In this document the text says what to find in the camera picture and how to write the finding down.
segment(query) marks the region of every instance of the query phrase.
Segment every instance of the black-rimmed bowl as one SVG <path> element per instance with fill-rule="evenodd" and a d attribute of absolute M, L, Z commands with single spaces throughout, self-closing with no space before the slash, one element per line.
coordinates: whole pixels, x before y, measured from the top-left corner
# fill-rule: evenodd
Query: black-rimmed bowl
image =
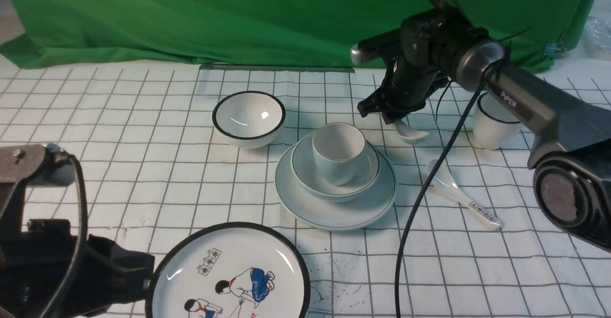
<path fill-rule="evenodd" d="M 244 91 L 222 99 L 212 123 L 222 139 L 238 148 L 261 148 L 281 132 L 286 118 L 282 102 L 260 91 Z"/>

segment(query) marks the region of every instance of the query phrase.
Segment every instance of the piper logo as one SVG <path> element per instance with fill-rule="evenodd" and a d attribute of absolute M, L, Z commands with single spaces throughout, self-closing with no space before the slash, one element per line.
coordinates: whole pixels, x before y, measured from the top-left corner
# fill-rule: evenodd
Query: piper logo
<path fill-rule="evenodd" d="M 502 98 L 505 102 L 507 102 L 507 104 L 512 107 L 515 108 L 516 107 L 516 102 L 513 100 L 513 98 L 510 98 L 509 95 L 507 95 L 504 92 L 500 92 L 500 98 Z"/>

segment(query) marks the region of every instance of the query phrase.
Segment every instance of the green backdrop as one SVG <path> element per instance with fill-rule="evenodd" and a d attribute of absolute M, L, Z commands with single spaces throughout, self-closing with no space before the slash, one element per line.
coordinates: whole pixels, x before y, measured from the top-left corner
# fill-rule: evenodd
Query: green backdrop
<path fill-rule="evenodd" d="M 546 44 L 576 46 L 593 0 L 458 0 L 513 61 L 552 65 Z M 161 59 L 192 64 L 352 66 L 350 46 L 430 9 L 427 0 L 13 0 L 26 35 L 0 46 L 22 68 Z"/>

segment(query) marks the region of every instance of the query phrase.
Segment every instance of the stacked dishes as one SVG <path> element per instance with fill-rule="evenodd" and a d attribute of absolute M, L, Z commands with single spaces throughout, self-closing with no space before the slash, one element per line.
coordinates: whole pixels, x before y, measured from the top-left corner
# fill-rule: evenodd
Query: stacked dishes
<path fill-rule="evenodd" d="M 354 126 L 334 123 L 301 139 L 275 175 L 282 205 L 327 231 L 365 227 L 392 206 L 397 177 L 388 158 Z"/>

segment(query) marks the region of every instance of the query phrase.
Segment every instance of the white teacup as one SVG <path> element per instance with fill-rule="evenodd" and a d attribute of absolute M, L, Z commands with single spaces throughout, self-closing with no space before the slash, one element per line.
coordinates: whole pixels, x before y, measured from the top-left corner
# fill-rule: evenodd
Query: white teacup
<path fill-rule="evenodd" d="M 520 131 L 522 124 L 491 94 L 484 93 L 477 99 L 473 120 L 473 136 L 479 146 L 496 150 Z"/>
<path fill-rule="evenodd" d="M 353 125 L 336 122 L 322 126 L 312 138 L 314 163 L 332 185 L 344 185 L 354 177 L 364 155 L 365 136 Z"/>

